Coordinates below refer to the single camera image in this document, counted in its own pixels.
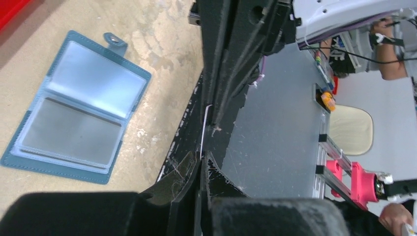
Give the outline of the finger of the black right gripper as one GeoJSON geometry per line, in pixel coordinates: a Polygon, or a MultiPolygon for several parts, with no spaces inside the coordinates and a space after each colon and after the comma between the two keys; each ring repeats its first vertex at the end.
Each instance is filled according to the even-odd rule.
{"type": "Polygon", "coordinates": [[[234,78],[228,48],[233,28],[233,0],[198,0],[203,50],[202,106],[211,105],[210,123],[219,125],[233,97],[234,78]]]}
{"type": "Polygon", "coordinates": [[[215,90],[215,124],[219,124],[230,100],[247,83],[263,55],[280,51],[279,41],[293,13],[291,0],[240,0],[222,52],[215,90]]]}

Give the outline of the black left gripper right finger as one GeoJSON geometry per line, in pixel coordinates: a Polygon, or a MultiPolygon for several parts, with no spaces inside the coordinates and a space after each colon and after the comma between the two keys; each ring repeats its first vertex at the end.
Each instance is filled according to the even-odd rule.
{"type": "Polygon", "coordinates": [[[200,181],[200,225],[205,236],[350,234],[342,214],[330,201],[248,197],[219,169],[209,151],[202,157],[200,181]]]}

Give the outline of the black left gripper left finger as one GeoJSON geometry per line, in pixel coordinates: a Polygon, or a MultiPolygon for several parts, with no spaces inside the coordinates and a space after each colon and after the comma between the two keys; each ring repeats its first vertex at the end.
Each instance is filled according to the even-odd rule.
{"type": "Polygon", "coordinates": [[[191,236],[200,157],[189,152],[159,182],[137,192],[21,196],[0,222],[3,236],[191,236]]]}

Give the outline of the dark card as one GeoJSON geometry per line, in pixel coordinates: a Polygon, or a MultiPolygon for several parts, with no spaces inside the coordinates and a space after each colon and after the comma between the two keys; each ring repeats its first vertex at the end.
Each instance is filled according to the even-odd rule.
{"type": "Polygon", "coordinates": [[[106,169],[121,133],[119,123],[46,97],[35,106],[16,145],[52,159],[106,169]]]}
{"type": "Polygon", "coordinates": [[[204,146],[204,137],[205,137],[205,129],[207,125],[207,118],[209,114],[209,110],[212,107],[212,104],[209,104],[205,108],[204,118],[203,118],[203,125],[202,125],[202,132],[201,132],[201,140],[200,140],[200,151],[199,151],[199,157],[200,160],[203,158],[203,146],[204,146]]]}

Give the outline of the blue card holder wallet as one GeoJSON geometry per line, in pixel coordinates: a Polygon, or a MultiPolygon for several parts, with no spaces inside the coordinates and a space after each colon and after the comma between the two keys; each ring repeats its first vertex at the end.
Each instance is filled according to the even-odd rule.
{"type": "Polygon", "coordinates": [[[124,57],[128,47],[125,41],[110,32],[104,33],[103,37],[107,47],[76,31],[68,32],[1,158],[3,166],[97,184],[108,183],[128,123],[147,89],[151,74],[124,57]],[[80,165],[19,149],[16,144],[22,129],[35,106],[46,97],[122,126],[119,144],[108,168],[80,165]]]}

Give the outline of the red plastic bin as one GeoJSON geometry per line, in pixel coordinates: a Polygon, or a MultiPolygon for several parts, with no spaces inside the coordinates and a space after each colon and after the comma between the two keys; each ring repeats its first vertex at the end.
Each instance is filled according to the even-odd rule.
{"type": "Polygon", "coordinates": [[[0,0],[0,30],[31,2],[32,0],[0,0]]]}

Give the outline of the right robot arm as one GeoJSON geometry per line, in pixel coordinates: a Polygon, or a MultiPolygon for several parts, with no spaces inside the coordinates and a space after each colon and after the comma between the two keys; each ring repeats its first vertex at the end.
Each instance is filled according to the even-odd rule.
{"type": "Polygon", "coordinates": [[[189,21],[201,28],[202,106],[211,107],[210,122],[220,123],[262,56],[287,44],[314,44],[416,5],[414,0],[195,1],[189,21]]]}

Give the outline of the person forearm in background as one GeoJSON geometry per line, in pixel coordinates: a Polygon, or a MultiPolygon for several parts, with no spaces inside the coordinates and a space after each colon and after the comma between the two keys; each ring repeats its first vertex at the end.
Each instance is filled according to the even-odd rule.
{"type": "MultiPolygon", "coordinates": [[[[391,17],[385,17],[383,20],[375,22],[371,28],[372,34],[382,34],[389,38],[393,38],[392,27],[388,24],[392,23],[391,17]]],[[[403,61],[397,61],[397,55],[394,46],[390,44],[381,44],[377,47],[377,60],[382,62],[394,61],[389,64],[379,64],[379,71],[384,80],[396,80],[408,77],[403,61]]]]}

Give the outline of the person hand in background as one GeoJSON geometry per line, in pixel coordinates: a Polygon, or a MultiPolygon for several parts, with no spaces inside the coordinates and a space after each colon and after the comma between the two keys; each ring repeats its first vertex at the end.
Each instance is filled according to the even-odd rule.
{"type": "Polygon", "coordinates": [[[390,203],[382,210],[379,222],[394,236],[401,236],[403,226],[413,226],[414,219],[404,204],[390,203]]]}

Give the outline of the beige chair seat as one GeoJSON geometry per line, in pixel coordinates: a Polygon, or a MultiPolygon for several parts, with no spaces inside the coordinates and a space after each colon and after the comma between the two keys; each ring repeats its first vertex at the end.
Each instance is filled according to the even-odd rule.
{"type": "Polygon", "coordinates": [[[329,136],[346,155],[363,155],[373,145],[373,118],[363,109],[336,105],[330,114],[329,136]]]}

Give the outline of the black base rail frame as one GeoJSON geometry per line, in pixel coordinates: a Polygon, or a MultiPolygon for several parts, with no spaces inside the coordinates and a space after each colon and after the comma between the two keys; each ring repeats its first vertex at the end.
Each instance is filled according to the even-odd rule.
{"type": "MultiPolygon", "coordinates": [[[[188,105],[175,132],[157,181],[160,181],[164,176],[176,169],[188,152],[200,150],[202,122],[205,114],[205,109],[201,107],[201,83],[202,76],[199,77],[192,91],[188,105]]],[[[243,87],[240,93],[232,98],[225,115],[215,128],[207,127],[205,129],[203,150],[212,152],[213,157],[220,168],[226,157],[226,151],[235,127],[238,112],[246,102],[249,88],[249,86],[243,87]]]]}

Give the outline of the pink clamp on rail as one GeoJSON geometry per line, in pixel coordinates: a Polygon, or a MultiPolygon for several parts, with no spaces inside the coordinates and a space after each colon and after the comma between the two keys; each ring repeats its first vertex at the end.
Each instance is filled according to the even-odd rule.
{"type": "Polygon", "coordinates": [[[336,160],[326,162],[326,184],[331,188],[331,194],[336,198],[342,198],[353,205],[367,210],[368,203],[379,202],[377,194],[377,175],[365,171],[358,162],[352,163],[351,187],[342,182],[343,169],[336,160]]]}

